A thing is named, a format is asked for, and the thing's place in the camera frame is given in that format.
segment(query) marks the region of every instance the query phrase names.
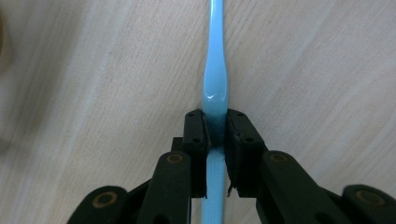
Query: wood grain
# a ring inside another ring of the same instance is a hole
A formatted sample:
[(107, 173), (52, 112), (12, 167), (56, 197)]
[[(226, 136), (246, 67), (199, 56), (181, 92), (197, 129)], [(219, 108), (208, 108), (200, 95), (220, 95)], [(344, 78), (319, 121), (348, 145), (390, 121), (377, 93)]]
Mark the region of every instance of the wood grain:
[[(0, 1), (0, 220), (149, 179), (200, 107), (206, 1)], [(336, 193), (396, 197), (396, 2), (226, 1), (230, 106)], [(193, 223), (200, 223), (194, 201)], [(226, 199), (225, 223), (259, 223)]]

